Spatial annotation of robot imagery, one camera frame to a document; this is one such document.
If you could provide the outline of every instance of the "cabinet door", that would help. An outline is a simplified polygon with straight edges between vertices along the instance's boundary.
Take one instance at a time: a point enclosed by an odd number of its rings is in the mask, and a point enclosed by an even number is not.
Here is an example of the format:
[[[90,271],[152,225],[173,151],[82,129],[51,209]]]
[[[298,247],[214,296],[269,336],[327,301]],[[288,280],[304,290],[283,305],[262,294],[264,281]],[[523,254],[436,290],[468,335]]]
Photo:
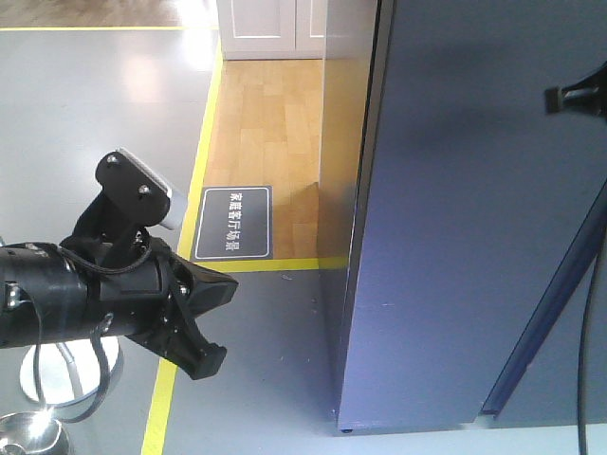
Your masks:
[[[315,53],[318,58],[323,56],[326,29],[326,2],[327,0],[297,1],[297,36],[295,46],[298,52]]]
[[[218,0],[219,29],[227,59],[272,58],[295,50],[296,0]]]

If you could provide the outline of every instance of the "robotic arm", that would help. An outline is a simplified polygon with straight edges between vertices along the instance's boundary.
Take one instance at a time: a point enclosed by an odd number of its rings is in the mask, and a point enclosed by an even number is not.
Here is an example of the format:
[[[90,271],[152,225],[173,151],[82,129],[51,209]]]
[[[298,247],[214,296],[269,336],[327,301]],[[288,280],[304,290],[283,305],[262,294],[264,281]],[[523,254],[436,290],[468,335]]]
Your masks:
[[[216,374],[226,348],[195,319],[228,303],[238,283],[148,234],[178,227],[186,202],[133,155],[106,155],[96,178],[101,193],[58,246],[0,246],[0,347],[87,338],[107,320],[105,336],[125,335],[192,379]]]

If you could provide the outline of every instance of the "chrome base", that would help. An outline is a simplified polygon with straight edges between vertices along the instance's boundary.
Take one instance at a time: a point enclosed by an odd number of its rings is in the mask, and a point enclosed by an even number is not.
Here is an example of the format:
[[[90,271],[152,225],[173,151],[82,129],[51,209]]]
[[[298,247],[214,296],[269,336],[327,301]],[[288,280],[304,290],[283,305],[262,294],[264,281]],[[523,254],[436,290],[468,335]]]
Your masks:
[[[116,337],[101,340],[110,367],[116,369],[120,346]],[[21,389],[33,402],[38,402],[34,385],[31,348],[21,364],[19,379]],[[99,364],[91,343],[87,339],[67,343],[43,344],[40,351],[40,378],[46,403],[63,407],[78,403],[93,394],[99,386]]]
[[[70,455],[69,437],[50,412],[19,412],[0,418],[0,455]]]

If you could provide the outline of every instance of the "yellow floor line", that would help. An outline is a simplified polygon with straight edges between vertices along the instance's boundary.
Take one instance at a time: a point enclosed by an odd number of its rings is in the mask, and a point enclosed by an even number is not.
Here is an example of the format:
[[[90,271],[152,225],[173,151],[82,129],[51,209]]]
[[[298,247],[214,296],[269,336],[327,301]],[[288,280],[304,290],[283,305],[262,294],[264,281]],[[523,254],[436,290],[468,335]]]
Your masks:
[[[183,228],[177,253],[188,258],[193,244],[193,231],[196,223],[198,206],[200,205],[200,193],[202,192],[202,179],[207,168],[209,156],[209,146],[211,144],[211,131],[215,115],[215,106],[219,93],[219,83],[223,59],[221,56],[221,46],[217,44],[215,54],[215,65],[213,67],[211,85],[209,86],[209,95],[207,96],[207,107],[202,120],[202,130],[200,141],[198,142],[198,151],[196,161],[193,167],[192,182],[190,184],[190,193],[188,200],[190,205],[185,215]],[[143,436],[143,445],[141,455],[162,455],[164,450],[164,440],[166,437],[169,415],[171,413],[171,403],[173,401],[173,390],[175,388],[176,366],[167,360],[160,359],[152,403],[148,414],[148,422]]]
[[[259,261],[209,261],[196,264],[224,273],[317,270],[319,268],[319,260],[317,258],[265,259]]]
[[[188,194],[189,206],[183,221],[181,237],[177,253],[184,258],[190,258],[193,240],[196,231],[196,219],[200,208],[204,176],[209,160],[209,148],[211,146],[211,133],[214,123],[215,107],[219,94],[219,83],[223,68],[220,44],[217,45],[215,65],[213,67],[207,107],[202,122],[200,140],[196,161],[193,167],[192,182]],[[319,268],[319,260],[309,259],[274,259],[262,261],[218,261],[197,263],[213,270],[236,273],[236,272],[262,272],[280,270],[316,270]],[[143,438],[141,455],[162,455],[166,438],[173,391],[175,389],[176,366],[161,359],[156,375],[154,394],[148,415],[148,422]]]
[[[183,27],[0,27],[0,31],[124,31],[124,30],[217,30],[217,26]]]

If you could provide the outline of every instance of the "bolt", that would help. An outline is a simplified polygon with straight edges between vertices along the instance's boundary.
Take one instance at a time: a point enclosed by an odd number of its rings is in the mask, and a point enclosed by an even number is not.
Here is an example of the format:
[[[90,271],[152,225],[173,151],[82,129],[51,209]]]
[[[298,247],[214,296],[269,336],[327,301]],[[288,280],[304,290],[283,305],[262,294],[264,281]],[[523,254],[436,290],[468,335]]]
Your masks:
[[[138,190],[138,193],[141,196],[145,196],[146,194],[150,194],[150,192],[152,192],[152,191],[150,190],[150,187],[148,187],[147,185],[141,185],[139,187],[139,190]]]

